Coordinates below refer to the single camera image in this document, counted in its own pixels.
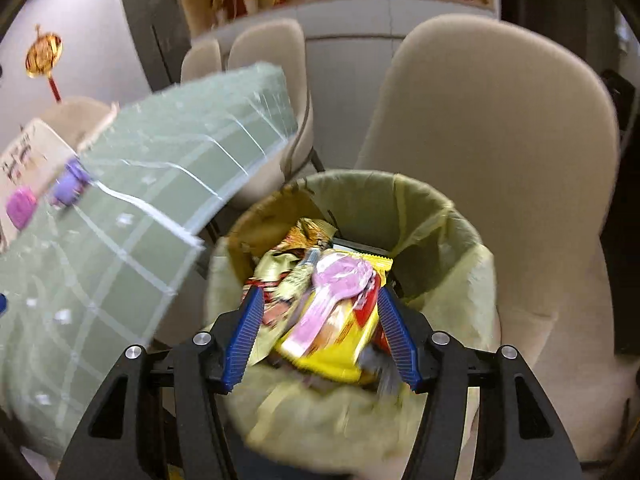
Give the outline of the yellow pink snack packet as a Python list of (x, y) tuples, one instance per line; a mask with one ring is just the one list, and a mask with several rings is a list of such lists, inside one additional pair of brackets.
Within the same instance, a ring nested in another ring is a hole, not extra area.
[(378, 293), (386, 284), (393, 260), (386, 256), (341, 249), (328, 249), (322, 252), (322, 256), (329, 252), (347, 252), (349, 255), (367, 260), (373, 268), (370, 281), (357, 296), (344, 299), (335, 305), (308, 351), (300, 358), (294, 358), (282, 348), (282, 344), (311, 304), (314, 298), (312, 289), (297, 322), (278, 340), (274, 351), (304, 372), (329, 379), (331, 382), (358, 384), (363, 378), (363, 370), (358, 360), (378, 329)]

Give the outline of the beige chair far middle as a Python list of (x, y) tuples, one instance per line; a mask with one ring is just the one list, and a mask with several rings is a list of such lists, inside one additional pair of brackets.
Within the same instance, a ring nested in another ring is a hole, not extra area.
[(308, 84), (306, 39), (294, 18), (255, 25), (237, 36), (228, 57), (229, 70), (258, 64), (274, 67), (277, 102), (291, 107), (295, 125), (286, 130), (286, 144), (265, 162), (231, 200), (246, 209), (295, 177), (314, 154), (314, 107)]

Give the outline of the wooden shelf cabinet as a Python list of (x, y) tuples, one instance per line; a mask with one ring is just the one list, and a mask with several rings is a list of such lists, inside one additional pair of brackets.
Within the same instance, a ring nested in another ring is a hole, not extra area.
[(299, 133), (281, 165), (310, 154), (355, 165), (390, 62), (416, 26), (442, 14), (498, 18), (499, 0), (179, 0), (194, 46), (224, 66), (268, 62), (286, 73)]

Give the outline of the purple square toy box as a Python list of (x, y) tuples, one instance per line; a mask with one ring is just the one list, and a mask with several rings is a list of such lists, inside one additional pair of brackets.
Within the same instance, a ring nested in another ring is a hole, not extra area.
[(6, 202), (6, 215), (14, 228), (21, 231), (28, 226), (38, 206), (38, 198), (30, 188), (18, 188)]

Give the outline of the beige chair far left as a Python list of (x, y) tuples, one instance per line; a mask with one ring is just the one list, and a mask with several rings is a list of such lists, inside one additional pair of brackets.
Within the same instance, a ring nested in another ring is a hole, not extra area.
[(194, 44), (186, 52), (181, 64), (180, 82), (202, 79), (222, 71), (222, 56), (219, 42), (206, 39)]

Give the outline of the yellow trash bag bin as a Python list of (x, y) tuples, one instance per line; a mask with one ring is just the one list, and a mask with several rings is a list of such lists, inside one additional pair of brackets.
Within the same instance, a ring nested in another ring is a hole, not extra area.
[[(314, 307), (313, 247), (359, 245), (373, 275), (331, 309)], [(224, 405), (254, 452), (327, 474), (393, 478), (416, 440), (424, 396), (404, 385), (375, 296), (397, 283), (405, 304), (465, 346), (492, 351), (500, 330), (494, 258), (454, 203), (381, 171), (330, 171), (254, 205), (209, 261), (205, 318), (254, 285), (265, 317), (242, 382)]]

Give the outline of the pink plastic wrapper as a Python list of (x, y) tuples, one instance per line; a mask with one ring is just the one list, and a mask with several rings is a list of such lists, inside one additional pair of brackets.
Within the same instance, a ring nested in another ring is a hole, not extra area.
[(303, 356), (319, 335), (335, 305), (362, 292), (372, 275), (372, 266), (361, 257), (347, 252), (329, 252), (322, 256), (311, 277), (314, 298), (282, 348), (294, 358)]

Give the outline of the green checked tablecloth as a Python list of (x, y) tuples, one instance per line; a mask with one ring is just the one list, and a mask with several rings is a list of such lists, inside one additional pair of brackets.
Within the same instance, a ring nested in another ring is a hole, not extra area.
[(1, 257), (1, 406), (57, 460), (114, 363), (147, 346), (203, 251), (201, 230), (286, 143), (258, 64), (124, 108), (79, 157), (92, 182), (41, 204)]

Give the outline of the gold red wall ornament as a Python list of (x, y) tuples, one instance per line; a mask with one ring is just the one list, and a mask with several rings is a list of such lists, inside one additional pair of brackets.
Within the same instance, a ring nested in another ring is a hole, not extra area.
[(55, 102), (62, 101), (58, 86), (53, 78), (53, 69), (63, 53), (63, 41), (56, 32), (43, 32), (41, 26), (35, 26), (36, 39), (30, 45), (25, 56), (25, 70), (29, 78), (47, 79)]

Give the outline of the beige chair beside bin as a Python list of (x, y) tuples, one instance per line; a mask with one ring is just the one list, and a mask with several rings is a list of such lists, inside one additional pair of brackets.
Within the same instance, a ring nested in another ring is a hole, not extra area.
[(617, 138), (612, 100), (577, 55), (494, 18), (445, 14), (401, 43), (358, 159), (434, 186), (480, 232), (502, 339), (583, 460), (614, 440), (624, 402), (600, 246)]

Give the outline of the gold red snack packet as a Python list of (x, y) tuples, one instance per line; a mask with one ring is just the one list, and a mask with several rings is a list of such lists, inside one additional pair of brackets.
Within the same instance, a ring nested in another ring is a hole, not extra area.
[(264, 360), (277, 341), (297, 322), (311, 296), (311, 275), (337, 232), (331, 223), (300, 218), (279, 244), (262, 256), (254, 274), (245, 281), (243, 296), (253, 287), (262, 289), (264, 313), (248, 365)]

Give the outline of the purple toy basket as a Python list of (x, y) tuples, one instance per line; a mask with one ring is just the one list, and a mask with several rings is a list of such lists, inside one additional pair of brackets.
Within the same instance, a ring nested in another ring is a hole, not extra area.
[(77, 157), (70, 159), (53, 185), (51, 204), (57, 207), (72, 206), (91, 182), (92, 177), (81, 161)]

